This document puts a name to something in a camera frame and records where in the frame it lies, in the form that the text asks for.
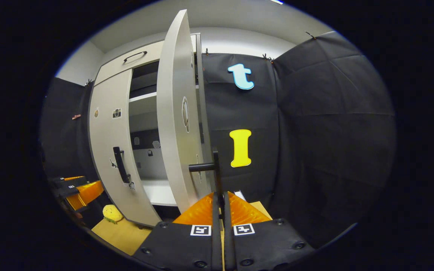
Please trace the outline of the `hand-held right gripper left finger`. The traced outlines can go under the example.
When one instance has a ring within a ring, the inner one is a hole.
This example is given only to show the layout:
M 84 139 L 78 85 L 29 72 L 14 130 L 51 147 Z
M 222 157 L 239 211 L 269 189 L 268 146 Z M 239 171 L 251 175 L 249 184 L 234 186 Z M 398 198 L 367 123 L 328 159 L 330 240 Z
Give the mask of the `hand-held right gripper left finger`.
M 164 271 L 221 271 L 217 196 L 210 193 L 173 222 L 160 222 L 133 258 Z

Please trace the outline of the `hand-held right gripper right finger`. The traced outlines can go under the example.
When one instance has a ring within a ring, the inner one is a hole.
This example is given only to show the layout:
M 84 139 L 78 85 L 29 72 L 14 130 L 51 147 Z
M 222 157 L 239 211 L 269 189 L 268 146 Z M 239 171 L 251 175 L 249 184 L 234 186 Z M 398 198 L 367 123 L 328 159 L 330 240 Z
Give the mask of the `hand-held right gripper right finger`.
M 291 271 L 317 252 L 287 220 L 252 215 L 257 209 L 231 192 L 223 201 L 226 271 Z

